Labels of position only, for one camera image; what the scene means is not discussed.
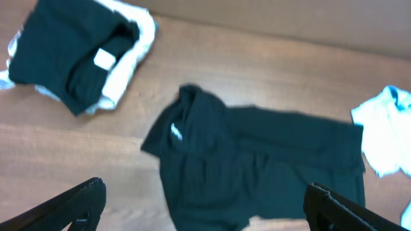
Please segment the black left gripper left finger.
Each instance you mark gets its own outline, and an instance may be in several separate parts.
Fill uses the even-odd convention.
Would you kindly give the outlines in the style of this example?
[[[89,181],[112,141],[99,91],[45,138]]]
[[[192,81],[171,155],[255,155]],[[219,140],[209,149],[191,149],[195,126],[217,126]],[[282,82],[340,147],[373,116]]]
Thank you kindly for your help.
[[[107,189],[98,177],[1,223],[7,231],[96,231],[107,201]]]

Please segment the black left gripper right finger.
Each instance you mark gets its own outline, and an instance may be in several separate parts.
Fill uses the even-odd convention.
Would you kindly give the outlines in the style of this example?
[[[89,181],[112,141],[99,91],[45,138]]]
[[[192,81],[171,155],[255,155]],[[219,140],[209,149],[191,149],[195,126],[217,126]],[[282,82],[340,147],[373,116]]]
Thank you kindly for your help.
[[[406,231],[318,183],[307,186],[303,210],[311,231]]]

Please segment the black Sydrogen t-shirt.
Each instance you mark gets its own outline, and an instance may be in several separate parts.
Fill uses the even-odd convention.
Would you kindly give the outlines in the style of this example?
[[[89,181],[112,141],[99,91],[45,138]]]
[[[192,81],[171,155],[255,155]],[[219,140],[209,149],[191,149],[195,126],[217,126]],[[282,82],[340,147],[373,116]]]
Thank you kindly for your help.
[[[250,218],[302,219],[309,184],[365,205],[361,126],[296,112],[228,107],[185,85],[141,149],[160,160],[177,230],[242,230]]]

